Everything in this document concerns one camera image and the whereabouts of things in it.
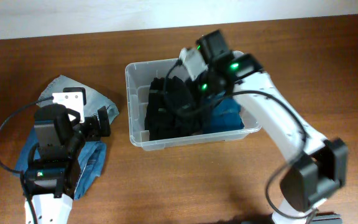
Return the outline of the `teal garment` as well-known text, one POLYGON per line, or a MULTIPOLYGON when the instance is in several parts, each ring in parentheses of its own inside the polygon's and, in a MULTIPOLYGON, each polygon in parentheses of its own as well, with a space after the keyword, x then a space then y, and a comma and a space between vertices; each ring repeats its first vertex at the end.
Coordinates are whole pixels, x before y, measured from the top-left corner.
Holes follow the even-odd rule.
POLYGON ((240 116, 241 106, 232 98, 222 100, 209 113, 203 123, 203 133, 220 133, 244 128, 240 116))

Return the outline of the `black garment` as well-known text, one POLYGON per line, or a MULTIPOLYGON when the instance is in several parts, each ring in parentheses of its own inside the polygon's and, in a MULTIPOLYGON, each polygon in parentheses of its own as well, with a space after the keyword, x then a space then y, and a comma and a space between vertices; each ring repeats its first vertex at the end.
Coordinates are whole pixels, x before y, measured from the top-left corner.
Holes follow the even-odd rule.
POLYGON ((149 140, 178 138, 175 129, 176 117, 167 109, 163 97, 163 78, 154 78, 150 84, 148 105, 144 119, 145 130, 149 131, 149 140))

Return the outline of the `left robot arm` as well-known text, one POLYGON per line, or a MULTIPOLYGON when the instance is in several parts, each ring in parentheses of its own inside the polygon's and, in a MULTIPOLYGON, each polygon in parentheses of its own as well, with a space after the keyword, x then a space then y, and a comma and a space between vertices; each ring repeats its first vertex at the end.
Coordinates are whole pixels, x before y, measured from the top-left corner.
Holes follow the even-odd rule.
POLYGON ((27 223, 66 223, 74 200, 101 175, 111 134, 108 112, 79 121, 79 112, 63 105, 41 107, 35 115, 36 142, 20 173, 27 223))

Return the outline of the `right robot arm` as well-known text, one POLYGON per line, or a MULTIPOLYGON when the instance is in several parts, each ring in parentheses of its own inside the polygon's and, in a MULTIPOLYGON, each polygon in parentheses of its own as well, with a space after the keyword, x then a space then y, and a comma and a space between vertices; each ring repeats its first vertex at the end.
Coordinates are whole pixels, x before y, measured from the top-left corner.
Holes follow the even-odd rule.
POLYGON ((310 126, 284 99, 264 67, 251 54, 235 55, 220 30, 197 41, 198 62, 205 93, 224 91, 264 128, 285 163, 269 177, 265 195, 284 173, 279 207, 271 198, 270 223, 342 223, 336 213, 318 208, 346 184, 348 147, 339 138, 329 140, 310 126))

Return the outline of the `dark grey garment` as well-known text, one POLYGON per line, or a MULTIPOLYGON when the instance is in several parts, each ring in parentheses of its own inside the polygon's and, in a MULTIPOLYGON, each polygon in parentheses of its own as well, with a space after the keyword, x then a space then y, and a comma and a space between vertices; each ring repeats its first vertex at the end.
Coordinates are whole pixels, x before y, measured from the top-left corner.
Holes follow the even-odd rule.
POLYGON ((211 120, 211 106, 201 96, 198 86, 177 76, 165 77, 163 100, 169 113, 172 129, 179 137, 202 133, 211 120))

